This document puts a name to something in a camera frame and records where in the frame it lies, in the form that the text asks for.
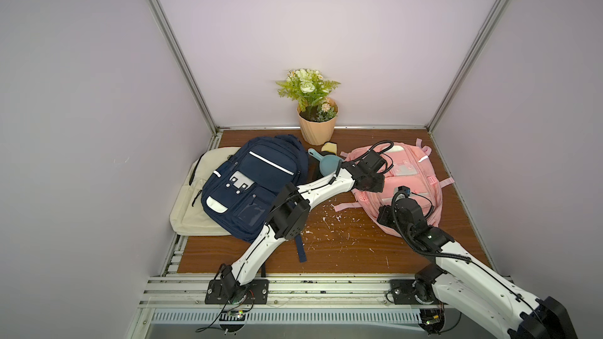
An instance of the pink strap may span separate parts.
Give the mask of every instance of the pink strap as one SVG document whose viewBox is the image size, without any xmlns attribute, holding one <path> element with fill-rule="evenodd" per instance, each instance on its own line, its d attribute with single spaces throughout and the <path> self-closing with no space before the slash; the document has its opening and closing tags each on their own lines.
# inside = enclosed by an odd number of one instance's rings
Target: pink strap
<svg viewBox="0 0 603 339">
<path fill-rule="evenodd" d="M 421 143 L 423 142 L 423 140 L 417 138 L 417 142 L 415 143 L 417 145 L 417 147 L 421 148 L 423 150 L 423 152 L 425 152 L 426 155 L 430 155 L 431 154 L 431 148 L 425 146 L 425 147 L 421 147 Z"/>
<path fill-rule="evenodd" d="M 335 209 L 335 212 L 342 211 L 343 209 L 346 209 L 346 208 L 360 208 L 360 207 L 362 207 L 362 205 L 358 202 L 340 203 L 337 206 L 333 206 L 333 208 Z"/>
<path fill-rule="evenodd" d="M 440 181 L 440 188 L 446 187 L 449 184 L 453 184 L 453 183 L 454 183 L 454 180 L 452 179 L 452 177 L 446 178 L 446 179 Z"/>
</svg>

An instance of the white flower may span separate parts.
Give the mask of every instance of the white flower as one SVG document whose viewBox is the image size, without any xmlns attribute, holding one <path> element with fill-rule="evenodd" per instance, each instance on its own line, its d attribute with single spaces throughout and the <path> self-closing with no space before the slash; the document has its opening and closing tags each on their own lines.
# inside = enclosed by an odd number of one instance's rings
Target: white flower
<svg viewBox="0 0 603 339">
<path fill-rule="evenodd" d="M 297 70 L 296 75 L 301 80 L 309 80 L 309 78 L 310 78 L 309 73 L 306 70 L 304 70 L 303 68 Z"/>
<path fill-rule="evenodd" d="M 304 93 L 311 93 L 311 92 L 314 92 L 314 89 L 316 89 L 316 88 L 314 87 L 314 84 L 312 84 L 312 83 L 311 83 L 311 82 L 309 82 L 309 81 L 302 81 L 302 82 L 300 83 L 300 90 L 301 90 L 302 92 L 304 92 Z"/>
</svg>

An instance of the navy blue backpack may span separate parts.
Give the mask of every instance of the navy blue backpack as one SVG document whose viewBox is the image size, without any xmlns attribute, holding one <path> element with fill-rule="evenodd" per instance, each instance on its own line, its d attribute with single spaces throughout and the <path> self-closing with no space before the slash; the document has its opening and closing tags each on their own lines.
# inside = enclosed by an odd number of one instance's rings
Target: navy blue backpack
<svg viewBox="0 0 603 339">
<path fill-rule="evenodd" d="M 289 182 L 306 183 L 307 163 L 306 150 L 293 135 L 251 139 L 209 177 L 201 193 L 203 210 L 251 243 L 281 189 Z"/>
</svg>

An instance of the blue dustpan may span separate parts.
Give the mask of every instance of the blue dustpan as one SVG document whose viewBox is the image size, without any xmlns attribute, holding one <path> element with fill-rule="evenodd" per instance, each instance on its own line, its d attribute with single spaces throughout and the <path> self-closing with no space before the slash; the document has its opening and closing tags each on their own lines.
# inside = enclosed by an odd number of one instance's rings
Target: blue dustpan
<svg viewBox="0 0 603 339">
<path fill-rule="evenodd" d="M 322 154 L 316 152 L 314 148 L 310 148 L 307 150 L 307 152 L 310 154 L 310 156 L 314 157 L 320 162 L 320 174 L 323 176 L 327 176 L 336 171 L 337 165 L 339 165 L 339 162 L 342 161 L 341 157 L 337 156 L 336 154 L 327 154 L 326 156 L 323 156 Z"/>
</svg>

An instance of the metal vent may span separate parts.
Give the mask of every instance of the metal vent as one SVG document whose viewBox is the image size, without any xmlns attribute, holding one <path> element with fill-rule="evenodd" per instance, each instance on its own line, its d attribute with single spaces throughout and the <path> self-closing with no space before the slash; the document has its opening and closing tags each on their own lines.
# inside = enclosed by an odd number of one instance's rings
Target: metal vent
<svg viewBox="0 0 603 339">
<path fill-rule="evenodd" d="M 215 309 L 157 309 L 153 315 L 153 323 L 211 323 L 216 317 Z M 221 314 L 220 322 L 235 320 Z M 420 322 L 420 313 L 414 308 L 384 308 L 384 309 L 254 309 L 245 316 L 246 324 L 385 324 L 385 325 L 415 325 Z"/>
</svg>

